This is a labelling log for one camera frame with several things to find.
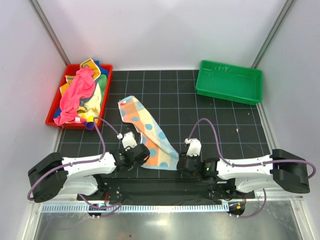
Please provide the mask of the polka dot striped towel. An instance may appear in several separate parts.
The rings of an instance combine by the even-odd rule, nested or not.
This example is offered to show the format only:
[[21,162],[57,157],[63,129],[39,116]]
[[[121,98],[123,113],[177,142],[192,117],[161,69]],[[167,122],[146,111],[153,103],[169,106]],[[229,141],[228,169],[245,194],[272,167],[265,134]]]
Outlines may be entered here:
[[166,134],[143,104],[135,97],[128,96],[118,102],[121,119],[132,124],[140,134],[140,142],[149,152],[149,159],[142,165],[146,169],[176,171],[178,152],[170,144]]

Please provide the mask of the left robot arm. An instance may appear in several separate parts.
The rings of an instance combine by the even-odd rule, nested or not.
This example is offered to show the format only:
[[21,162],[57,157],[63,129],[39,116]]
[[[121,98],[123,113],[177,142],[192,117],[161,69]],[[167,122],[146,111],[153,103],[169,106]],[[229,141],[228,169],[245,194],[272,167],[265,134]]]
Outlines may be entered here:
[[101,200],[106,194],[99,175],[129,171],[147,162],[150,151],[144,144],[114,149],[87,157],[62,157],[53,152],[32,167],[27,175],[27,199],[43,203],[58,195],[86,195]]

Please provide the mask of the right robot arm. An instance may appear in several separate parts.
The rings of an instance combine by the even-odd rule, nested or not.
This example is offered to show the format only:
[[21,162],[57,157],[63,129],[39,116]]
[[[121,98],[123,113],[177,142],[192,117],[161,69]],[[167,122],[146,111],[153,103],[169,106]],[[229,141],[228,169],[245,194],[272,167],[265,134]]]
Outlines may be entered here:
[[229,182],[225,192],[230,198],[260,189],[283,189],[294,194],[310,193],[307,161],[283,149],[247,159],[208,158],[179,155],[177,170],[209,183]]

